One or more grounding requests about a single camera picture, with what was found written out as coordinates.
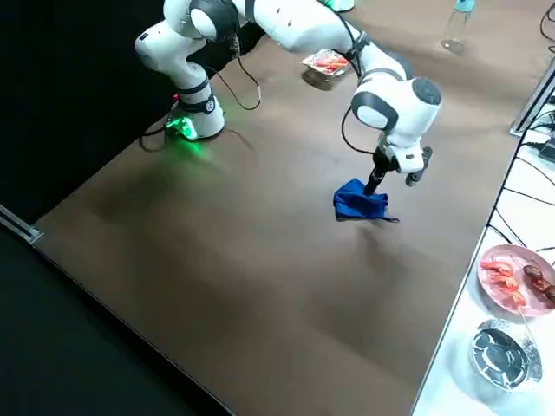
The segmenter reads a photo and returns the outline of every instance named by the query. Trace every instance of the table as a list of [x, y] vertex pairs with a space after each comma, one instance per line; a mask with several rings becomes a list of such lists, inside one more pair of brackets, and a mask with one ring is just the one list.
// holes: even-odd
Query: table
[[[522, 142], [543, 142], [547, 139], [546, 134], [528, 131]], [[470, 367], [468, 359], [470, 339], [483, 321], [495, 317], [524, 324], [520, 317], [489, 302], [483, 296], [476, 278], [476, 263], [481, 253], [496, 244], [506, 244], [504, 238], [489, 225], [493, 225], [516, 243], [516, 237], [507, 226], [509, 224], [531, 250], [555, 245], [555, 206], [507, 190], [524, 192], [555, 203], [555, 186], [519, 158], [532, 163], [551, 180], [555, 180], [554, 164], [539, 158], [538, 152], [529, 146], [518, 148], [421, 384], [413, 405], [413, 416], [553, 414], [555, 354], [550, 352], [555, 351], [555, 334], [552, 330], [555, 313], [529, 320], [544, 367], [544, 378], [534, 391], [504, 395], [503, 400], [492, 400], [480, 390], [480, 384], [476, 382], [478, 376]], [[539, 254], [549, 263], [555, 263], [555, 250], [542, 250]]]

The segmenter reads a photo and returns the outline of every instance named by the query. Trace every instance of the brown table surface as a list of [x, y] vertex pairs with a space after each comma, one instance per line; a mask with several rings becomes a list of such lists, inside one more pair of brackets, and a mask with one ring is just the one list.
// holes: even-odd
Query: brown table surface
[[[243, 138], [133, 143], [40, 220], [40, 248], [240, 415], [407, 414], [516, 146], [509, 124], [549, 59], [549, 2], [478, 3], [465, 57], [438, 46], [452, 2], [350, 13], [443, 94], [423, 181], [382, 185], [399, 224], [334, 217], [333, 192], [372, 167], [339, 134], [354, 76], [319, 91], [302, 56], [265, 38], [244, 60], [256, 112], [212, 83]], [[236, 63], [223, 76], [255, 99]], [[375, 146], [352, 118], [347, 131]]]

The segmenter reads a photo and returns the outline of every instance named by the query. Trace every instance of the plastic bottle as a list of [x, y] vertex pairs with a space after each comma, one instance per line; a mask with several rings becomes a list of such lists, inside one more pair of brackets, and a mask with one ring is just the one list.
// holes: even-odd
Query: plastic bottle
[[474, 10], [476, 0], [457, 0], [453, 8], [453, 13], [449, 17], [445, 35], [441, 41], [441, 46], [455, 54], [461, 53], [464, 48], [464, 34], [468, 20]]

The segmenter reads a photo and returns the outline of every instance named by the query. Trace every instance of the shrimp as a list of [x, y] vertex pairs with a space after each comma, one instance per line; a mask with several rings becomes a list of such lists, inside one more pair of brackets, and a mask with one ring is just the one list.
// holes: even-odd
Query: shrimp
[[512, 276], [505, 276], [500, 273], [493, 273], [490, 275], [493, 283], [505, 284], [507, 289], [517, 290], [519, 288], [519, 282]]
[[480, 267], [485, 270], [497, 271], [504, 276], [513, 276], [511, 264], [505, 262], [482, 262]]
[[510, 296], [513, 299], [513, 302], [515, 302], [518, 307], [526, 306], [526, 299], [519, 291], [511, 290], [509, 288], [499, 288], [499, 290], [501, 290], [501, 292], [505, 293], [507, 296]]

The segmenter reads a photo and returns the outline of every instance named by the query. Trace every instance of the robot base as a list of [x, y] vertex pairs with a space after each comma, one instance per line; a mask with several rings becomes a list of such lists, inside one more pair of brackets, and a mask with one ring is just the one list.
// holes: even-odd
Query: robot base
[[214, 109], [207, 114], [187, 112], [177, 101], [172, 107], [166, 126], [190, 141], [216, 137], [224, 129], [225, 118], [216, 97], [214, 103]]

